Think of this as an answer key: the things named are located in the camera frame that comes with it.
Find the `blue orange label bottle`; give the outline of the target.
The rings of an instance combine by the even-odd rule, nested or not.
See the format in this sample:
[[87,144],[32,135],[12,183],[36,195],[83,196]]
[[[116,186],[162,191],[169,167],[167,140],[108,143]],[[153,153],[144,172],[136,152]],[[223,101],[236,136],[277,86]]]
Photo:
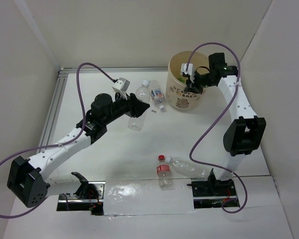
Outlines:
[[157,107],[161,112],[165,112],[166,98],[157,80],[152,80],[150,82],[149,89],[154,106]]

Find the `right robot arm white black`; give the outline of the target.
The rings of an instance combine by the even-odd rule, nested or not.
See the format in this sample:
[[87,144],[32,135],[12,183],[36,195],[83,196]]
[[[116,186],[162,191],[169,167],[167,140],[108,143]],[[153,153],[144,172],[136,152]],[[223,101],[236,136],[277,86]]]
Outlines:
[[258,117],[245,95],[238,76],[238,68],[225,62],[224,53],[208,57],[207,73],[200,74],[192,63],[183,63],[181,73],[186,77],[185,91],[201,94],[208,87],[217,86],[223,94],[232,123],[223,136],[223,146],[229,153],[221,167],[211,170],[207,189],[219,195],[232,181],[233,172],[247,155],[260,146],[266,120]]

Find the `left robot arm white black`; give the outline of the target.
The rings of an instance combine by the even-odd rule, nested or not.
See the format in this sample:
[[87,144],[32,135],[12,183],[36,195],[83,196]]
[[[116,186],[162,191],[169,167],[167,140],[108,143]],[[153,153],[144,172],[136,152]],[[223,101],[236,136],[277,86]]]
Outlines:
[[18,156],[12,161],[7,187],[26,207],[38,206],[48,195],[51,183],[47,182],[47,178],[56,168],[99,140],[107,132],[107,125],[114,120],[123,115],[138,118],[149,107],[135,94],[126,98],[119,93],[114,98],[105,93],[97,95],[86,118],[77,123],[55,147],[27,159]]

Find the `green plastic bottle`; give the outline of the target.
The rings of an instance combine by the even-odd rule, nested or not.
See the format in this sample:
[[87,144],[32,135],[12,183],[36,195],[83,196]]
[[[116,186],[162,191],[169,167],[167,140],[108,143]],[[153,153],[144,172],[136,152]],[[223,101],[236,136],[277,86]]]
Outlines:
[[185,83],[185,82],[186,82],[186,80],[183,79],[183,78],[178,78],[178,80],[179,80],[180,82],[182,82],[182,83]]

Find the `long clear bottle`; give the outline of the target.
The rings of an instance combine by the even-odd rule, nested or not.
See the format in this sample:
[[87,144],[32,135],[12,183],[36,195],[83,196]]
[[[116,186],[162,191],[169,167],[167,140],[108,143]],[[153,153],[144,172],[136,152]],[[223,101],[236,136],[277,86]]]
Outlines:
[[145,103],[150,103],[150,81],[149,80],[143,80],[141,86],[136,90],[135,96],[137,98],[136,102],[136,108],[135,113],[137,118],[130,118],[128,122],[128,127],[135,131],[141,131],[145,118],[146,118],[146,109],[145,109]]

